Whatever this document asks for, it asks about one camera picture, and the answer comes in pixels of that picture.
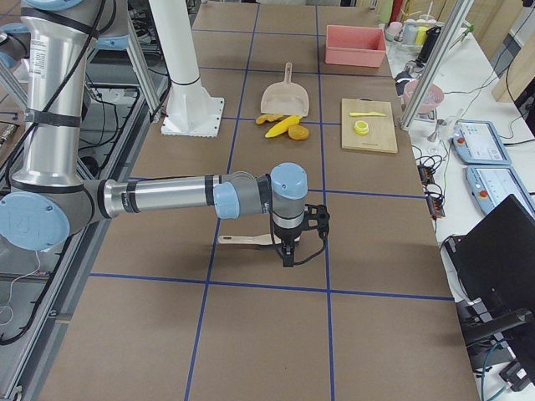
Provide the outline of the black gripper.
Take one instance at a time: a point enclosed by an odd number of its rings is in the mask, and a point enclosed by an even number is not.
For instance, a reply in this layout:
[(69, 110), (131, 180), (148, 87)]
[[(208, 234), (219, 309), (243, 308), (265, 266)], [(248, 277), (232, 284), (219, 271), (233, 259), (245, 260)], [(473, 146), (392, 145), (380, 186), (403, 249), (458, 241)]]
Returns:
[(272, 232), (281, 240), (280, 257), (283, 267), (294, 266), (295, 246), (304, 231), (316, 230), (322, 241), (321, 248), (313, 253), (313, 256), (318, 256), (325, 251), (329, 237), (330, 218), (326, 205), (305, 204), (303, 211), (296, 216), (286, 217), (272, 212), (270, 218)]

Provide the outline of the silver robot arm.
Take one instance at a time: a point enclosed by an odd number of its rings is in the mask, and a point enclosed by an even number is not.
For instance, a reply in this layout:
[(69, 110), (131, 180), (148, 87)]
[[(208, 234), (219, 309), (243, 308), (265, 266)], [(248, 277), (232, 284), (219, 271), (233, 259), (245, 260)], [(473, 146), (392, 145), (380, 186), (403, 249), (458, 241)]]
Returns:
[(23, 23), (1, 26), (1, 62), (8, 69), (29, 58), (31, 33)]
[(1, 234), (11, 244), (43, 251), (86, 226), (123, 213), (211, 206), (222, 219), (266, 214), (271, 243), (285, 267), (304, 231), (329, 235), (329, 213), (306, 201), (308, 177), (294, 163), (259, 177), (230, 175), (148, 180), (84, 180), (76, 172), (88, 51), (129, 44), (124, 1), (24, 1), (29, 42), (26, 130), (15, 148), (23, 157), (8, 171)]

